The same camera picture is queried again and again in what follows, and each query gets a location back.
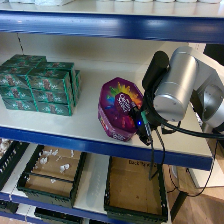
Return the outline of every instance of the tin lid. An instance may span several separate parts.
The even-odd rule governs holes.
[[[135,105],[142,106],[143,96],[137,86],[125,79],[115,78],[105,83],[100,93],[100,105],[112,126],[135,133],[134,121],[128,116]]]

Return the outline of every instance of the bottom shelf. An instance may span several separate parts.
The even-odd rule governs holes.
[[[104,211],[104,193],[106,189],[109,156],[99,155],[99,154],[87,155],[85,166],[84,166],[81,180],[79,183],[77,198],[75,200],[75,204],[72,209],[62,207],[62,206],[47,204],[43,202],[33,201],[33,200],[30,200],[25,195],[25,193],[18,191],[16,188],[17,181],[19,179],[19,176],[23,172],[27,162],[30,160],[36,146],[37,145],[35,144],[30,144],[28,146],[26,153],[23,155],[23,157],[21,158],[21,160],[15,167],[9,180],[7,181],[5,187],[2,189],[0,194],[0,199],[1,199],[1,196],[3,195],[4,198],[7,196],[8,200],[11,200],[19,204],[37,206],[43,209],[48,209],[52,211],[57,211],[57,212],[61,212],[61,213],[69,214],[69,215],[98,220],[98,221],[107,222],[107,223],[126,224],[126,222],[108,218],[106,212]],[[32,218],[34,217],[28,216],[29,220],[27,221],[33,222],[34,220],[32,220]]]

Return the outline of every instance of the plastic crate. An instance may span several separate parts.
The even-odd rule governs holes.
[[[18,206],[19,206],[19,204],[9,202],[9,201],[0,200],[0,211],[1,212],[14,214],[14,213],[16,213]]]
[[[82,224],[82,218],[60,213],[54,212],[47,209],[36,208],[34,215],[36,217],[41,218],[46,223],[52,224]]]
[[[37,146],[30,161],[27,163],[25,170],[23,171],[22,175],[19,178],[19,181],[17,183],[17,189],[19,191],[23,191],[28,196],[28,198],[31,200],[72,208],[74,205],[76,194],[77,194],[79,180],[81,178],[82,170],[84,167],[86,153],[81,153],[74,179],[72,181],[70,181],[70,180],[66,180],[66,179],[62,179],[62,178],[57,178],[55,176],[36,174],[36,173],[32,172],[32,170],[35,168],[35,164],[38,161],[39,157],[42,156],[42,154],[43,154],[44,147],[45,146],[43,146],[43,145]],[[44,180],[44,181],[53,179],[53,180],[56,180],[58,183],[64,182],[64,183],[71,184],[71,190],[69,188],[69,191],[70,191],[69,196],[67,196],[67,195],[65,196],[65,195],[62,195],[59,193],[47,192],[47,191],[43,190],[45,185],[42,183],[39,183],[41,186],[38,189],[31,189],[31,188],[26,187],[26,183],[29,182],[29,180],[32,176],[38,176],[38,178],[43,178],[42,180]]]
[[[9,179],[16,164],[21,159],[29,143],[14,141],[0,159],[0,190]]]
[[[119,183],[122,183],[122,186],[126,187],[127,186],[126,182],[128,180],[132,179],[136,182],[138,180],[140,180],[139,178],[135,179],[135,177],[137,177],[137,175],[139,175],[139,173],[134,174],[134,171],[133,171],[132,173],[129,174],[129,177],[128,177],[128,175],[125,174],[125,172],[123,172],[124,170],[122,170],[122,169],[116,170],[116,168],[112,168],[112,166],[113,166],[112,163],[113,163],[113,160],[115,160],[115,159],[123,160],[123,163],[121,163],[121,166],[123,166],[123,168],[125,168],[125,169],[127,169],[127,167],[129,167],[129,164],[133,164],[133,169],[136,169],[136,167],[138,167],[138,166],[149,167],[149,163],[136,161],[136,160],[128,160],[128,159],[110,157],[110,162],[109,162],[109,167],[108,167],[108,175],[107,175],[107,183],[106,183],[106,191],[105,191],[105,196],[104,196],[104,209],[105,209],[105,211],[107,211],[108,217],[111,219],[118,219],[118,220],[125,221],[125,222],[139,223],[139,224],[167,222],[168,209],[167,209],[166,193],[165,193],[165,186],[164,186],[162,170],[160,170],[160,172],[158,173],[158,176],[154,177],[153,180],[151,180],[151,181],[148,180],[148,175],[147,176],[145,175],[145,177],[142,178],[142,182],[145,182],[145,180],[149,181],[149,182],[147,182],[148,185],[146,185],[146,188],[145,188],[146,192],[147,192],[147,187],[148,187],[148,189],[149,188],[153,189],[152,194],[158,196],[157,198],[159,198],[159,200],[157,200],[156,208],[157,208],[157,210],[158,209],[160,210],[160,212],[158,212],[160,214],[156,214],[155,211],[154,212],[149,212],[149,211],[142,212],[142,211],[137,211],[137,209],[136,210],[130,209],[130,208],[127,209],[127,208],[123,208],[124,207],[123,205],[114,205],[114,204],[113,204],[113,206],[111,205],[111,200],[112,200],[112,197],[111,197],[111,191],[112,191],[111,173],[112,173],[112,171],[113,171],[113,173],[117,173],[115,175],[119,176],[119,175],[121,175],[121,173],[123,175],[118,182],[113,183],[114,188],[116,188],[115,197],[117,200],[119,198],[121,198],[121,195],[120,195],[121,189],[119,189],[119,187],[117,188],[117,186],[119,186]],[[141,200],[143,198],[143,196],[141,196],[141,193],[142,193],[142,191],[139,190],[139,192],[138,192],[138,194],[140,195],[139,198],[138,198],[138,196],[136,196],[135,193],[133,193],[131,196],[136,197],[138,200]],[[149,203],[155,203],[154,199],[150,200]]]

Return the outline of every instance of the stacked green boxes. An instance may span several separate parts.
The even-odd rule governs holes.
[[[8,60],[3,64],[4,66],[0,66],[0,94],[3,102],[9,110],[36,111],[27,75],[32,70],[32,66],[37,63],[25,61],[26,67],[19,67],[17,62]]]
[[[81,77],[80,71],[75,70],[74,63],[69,62],[41,62],[37,68],[45,68],[47,70],[61,70],[69,72],[70,83],[73,93],[74,106],[77,104],[80,94]]]
[[[74,101],[69,72],[36,68],[29,73],[28,81],[38,111],[64,116],[72,115]]]
[[[0,94],[7,109],[71,116],[80,95],[74,63],[14,55],[0,66]]]

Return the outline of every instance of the product label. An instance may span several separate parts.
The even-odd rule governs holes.
[[[119,93],[115,96],[116,109],[123,115],[128,115],[128,112],[135,106],[130,96],[125,93]]]

